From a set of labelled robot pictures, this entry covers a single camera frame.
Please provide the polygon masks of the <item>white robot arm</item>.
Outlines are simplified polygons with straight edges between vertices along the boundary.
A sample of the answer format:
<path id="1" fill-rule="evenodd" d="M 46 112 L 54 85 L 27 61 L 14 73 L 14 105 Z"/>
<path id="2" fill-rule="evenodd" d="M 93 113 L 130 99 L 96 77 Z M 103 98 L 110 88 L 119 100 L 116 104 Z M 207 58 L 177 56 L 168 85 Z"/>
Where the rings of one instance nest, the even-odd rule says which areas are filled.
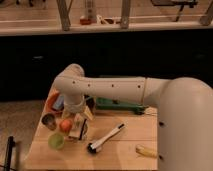
<path id="1" fill-rule="evenodd" d="M 54 81 L 65 108 L 79 112 L 86 95 L 144 104 L 158 112 L 159 171 L 213 171 L 213 88 L 191 77 L 89 78 L 78 64 Z"/>

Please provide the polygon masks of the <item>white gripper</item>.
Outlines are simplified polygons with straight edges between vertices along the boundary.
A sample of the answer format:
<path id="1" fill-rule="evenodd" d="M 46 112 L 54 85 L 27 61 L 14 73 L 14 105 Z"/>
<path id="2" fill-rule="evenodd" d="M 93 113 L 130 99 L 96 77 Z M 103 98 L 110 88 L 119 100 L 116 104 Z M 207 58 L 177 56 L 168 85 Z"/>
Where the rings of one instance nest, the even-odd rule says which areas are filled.
<path id="1" fill-rule="evenodd" d="M 68 133 L 69 139 L 83 140 L 88 131 L 88 121 L 93 120 L 93 114 L 88 106 L 85 107 L 82 113 L 71 114 L 64 110 L 63 118 L 70 119 L 73 123 L 71 130 Z"/>

